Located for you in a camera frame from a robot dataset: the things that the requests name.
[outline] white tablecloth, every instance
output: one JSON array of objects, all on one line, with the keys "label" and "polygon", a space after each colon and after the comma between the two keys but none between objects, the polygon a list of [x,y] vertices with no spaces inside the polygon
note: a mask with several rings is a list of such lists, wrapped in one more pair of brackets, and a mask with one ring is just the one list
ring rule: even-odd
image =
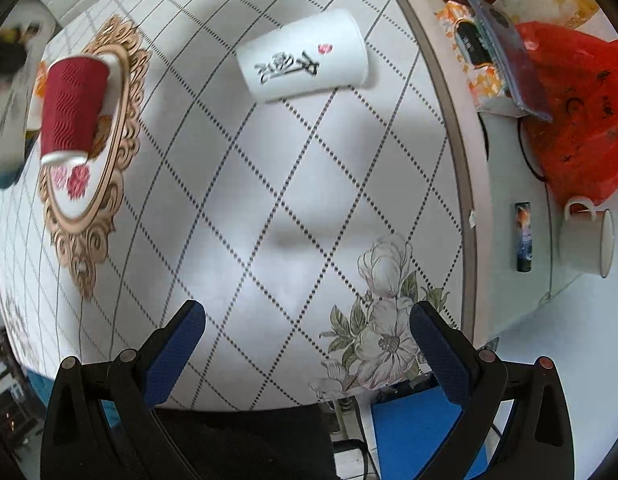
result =
[{"label": "white tablecloth", "polygon": [[[369,82],[255,105],[236,45],[337,7],[366,38]],[[282,408],[426,369],[409,308],[426,297],[458,325],[462,234],[438,99],[396,0],[102,0],[45,59],[113,15],[151,59],[90,298],[50,243],[39,147],[0,191],[0,302],[22,364],[54,377],[68,355],[108,360],[195,298],[206,332],[173,407]]]}]

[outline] mug handle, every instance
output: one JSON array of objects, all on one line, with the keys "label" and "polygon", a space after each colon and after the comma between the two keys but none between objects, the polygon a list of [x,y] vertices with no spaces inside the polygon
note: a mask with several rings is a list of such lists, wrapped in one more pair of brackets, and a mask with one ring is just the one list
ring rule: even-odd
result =
[{"label": "mug handle", "polygon": [[567,205],[564,206],[564,219],[565,220],[569,220],[571,218],[570,209],[571,209],[571,206],[574,204],[580,204],[586,207],[591,212],[591,221],[592,222],[596,221],[596,219],[598,218],[598,215],[596,214],[596,206],[586,196],[574,196],[572,198],[569,198]]}]

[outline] screw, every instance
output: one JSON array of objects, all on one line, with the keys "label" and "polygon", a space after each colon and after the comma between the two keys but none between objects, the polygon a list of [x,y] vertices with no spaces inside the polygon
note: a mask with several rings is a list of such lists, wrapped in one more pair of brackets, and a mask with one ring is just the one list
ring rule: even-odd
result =
[{"label": "screw", "polygon": [[120,352],[119,357],[123,363],[130,363],[131,361],[135,359],[135,355],[136,355],[135,350],[133,350],[132,348],[127,348],[126,350],[122,350]]},{"label": "screw", "polygon": [[553,368],[553,361],[551,361],[551,359],[549,359],[548,357],[540,357],[538,361],[540,362],[540,366],[542,368],[545,368],[547,370],[551,370]]},{"label": "screw", "polygon": [[73,368],[74,365],[75,365],[75,357],[67,357],[65,360],[62,361],[61,366],[65,370],[69,370],[70,368]]},{"label": "screw", "polygon": [[496,360],[496,355],[491,350],[480,350],[478,357],[486,363],[492,363]]}]

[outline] blue gripper pad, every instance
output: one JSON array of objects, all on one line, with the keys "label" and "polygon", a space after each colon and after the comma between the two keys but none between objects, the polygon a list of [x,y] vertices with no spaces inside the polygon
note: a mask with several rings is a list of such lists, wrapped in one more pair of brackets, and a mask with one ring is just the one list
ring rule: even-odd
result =
[{"label": "blue gripper pad", "polygon": [[193,300],[187,301],[169,324],[161,330],[171,329],[170,324],[177,322],[176,318],[183,309],[188,309],[188,312],[175,327],[162,350],[158,352],[144,374],[143,398],[144,403],[150,408],[166,402],[169,398],[173,386],[204,333],[206,324],[204,307]]},{"label": "blue gripper pad", "polygon": [[439,322],[442,322],[447,330],[451,330],[431,304],[420,301],[411,309],[411,334],[449,402],[467,406],[473,393],[469,369],[454,351],[439,323],[432,319],[433,316],[437,316]]}]

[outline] red flower print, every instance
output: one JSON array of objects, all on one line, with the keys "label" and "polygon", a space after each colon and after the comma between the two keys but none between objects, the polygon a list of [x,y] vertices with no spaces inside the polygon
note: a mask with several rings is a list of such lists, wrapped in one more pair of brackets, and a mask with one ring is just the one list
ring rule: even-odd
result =
[{"label": "red flower print", "polygon": [[64,166],[54,166],[50,171],[55,189],[64,189],[67,183],[67,169]]},{"label": "red flower print", "polygon": [[84,196],[89,183],[89,177],[89,167],[86,164],[81,164],[71,170],[71,176],[67,180],[67,193],[71,200]]}]

